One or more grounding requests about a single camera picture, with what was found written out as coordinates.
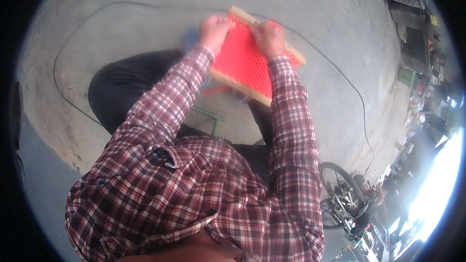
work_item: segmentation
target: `dark trousers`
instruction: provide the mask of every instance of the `dark trousers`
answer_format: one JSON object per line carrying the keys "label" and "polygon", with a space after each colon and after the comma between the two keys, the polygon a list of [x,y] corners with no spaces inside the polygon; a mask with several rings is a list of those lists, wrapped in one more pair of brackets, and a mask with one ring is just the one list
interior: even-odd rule
{"label": "dark trousers", "polygon": [[[177,49],[150,52],[109,64],[98,71],[89,86],[89,104],[103,127],[113,134],[125,121],[126,114],[141,95],[151,90],[166,72],[184,56]],[[252,100],[248,103],[265,145],[232,144],[268,185],[268,156],[272,146],[272,115],[270,108]],[[177,138],[209,136],[182,124]]]}

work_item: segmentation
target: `left hand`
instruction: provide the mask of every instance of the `left hand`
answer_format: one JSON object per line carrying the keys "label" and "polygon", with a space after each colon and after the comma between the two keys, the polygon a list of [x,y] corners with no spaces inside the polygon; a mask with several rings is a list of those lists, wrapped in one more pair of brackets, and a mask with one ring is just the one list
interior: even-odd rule
{"label": "left hand", "polygon": [[220,54],[226,34],[234,28],[236,22],[231,22],[225,16],[211,16],[199,26],[199,43],[208,48],[216,57]]}

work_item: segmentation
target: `hand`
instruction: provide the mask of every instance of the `hand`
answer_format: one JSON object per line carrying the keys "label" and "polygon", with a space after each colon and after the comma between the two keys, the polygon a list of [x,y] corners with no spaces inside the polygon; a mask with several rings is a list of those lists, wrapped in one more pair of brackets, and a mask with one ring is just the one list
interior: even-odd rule
{"label": "hand", "polygon": [[261,23],[251,29],[259,53],[268,61],[279,55],[285,55],[285,32],[283,29]]}
{"label": "hand", "polygon": [[224,16],[211,16],[201,22],[199,26],[199,43],[210,49],[216,57],[225,41],[226,34],[234,28],[236,22],[231,22]]}

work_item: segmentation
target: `orange knitted fabric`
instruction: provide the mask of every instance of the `orange knitted fabric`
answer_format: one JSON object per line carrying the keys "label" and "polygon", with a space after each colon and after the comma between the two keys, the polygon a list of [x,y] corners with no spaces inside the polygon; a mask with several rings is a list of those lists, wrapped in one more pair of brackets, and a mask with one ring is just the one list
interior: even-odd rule
{"label": "orange knitted fabric", "polygon": [[[249,31],[251,28],[233,14],[230,14],[230,21],[236,21],[236,26],[229,32],[212,69],[272,98],[267,61],[256,48],[254,37]],[[285,54],[291,59],[293,67],[301,65],[291,54]]]}

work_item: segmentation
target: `green bucket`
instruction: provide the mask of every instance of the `green bucket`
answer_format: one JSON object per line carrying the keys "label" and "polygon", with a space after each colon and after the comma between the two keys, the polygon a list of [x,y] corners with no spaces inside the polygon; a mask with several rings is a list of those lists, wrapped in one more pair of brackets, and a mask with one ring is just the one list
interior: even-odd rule
{"label": "green bucket", "polygon": [[408,86],[409,89],[412,89],[414,85],[414,71],[401,68],[398,73],[398,80],[404,85]]}

